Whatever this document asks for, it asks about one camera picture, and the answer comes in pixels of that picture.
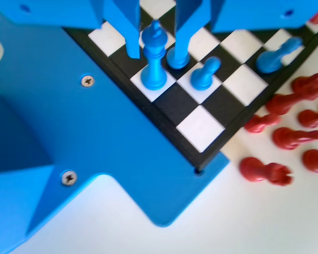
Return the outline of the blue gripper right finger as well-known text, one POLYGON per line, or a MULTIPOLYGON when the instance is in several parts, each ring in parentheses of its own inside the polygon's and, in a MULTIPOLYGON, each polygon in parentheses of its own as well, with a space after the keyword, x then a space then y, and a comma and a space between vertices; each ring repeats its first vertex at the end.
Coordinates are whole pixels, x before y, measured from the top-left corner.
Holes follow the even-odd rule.
POLYGON ((174 59, 185 60, 191 37, 210 20, 210 1, 176 1, 174 59))

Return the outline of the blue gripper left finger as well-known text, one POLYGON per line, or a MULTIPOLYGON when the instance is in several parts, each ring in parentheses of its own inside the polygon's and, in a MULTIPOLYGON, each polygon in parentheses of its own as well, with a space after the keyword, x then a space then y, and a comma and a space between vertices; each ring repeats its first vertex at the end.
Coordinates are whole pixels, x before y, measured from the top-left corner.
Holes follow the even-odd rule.
POLYGON ((104 1, 103 19, 108 21, 124 37, 128 56, 139 59, 139 0, 104 1))

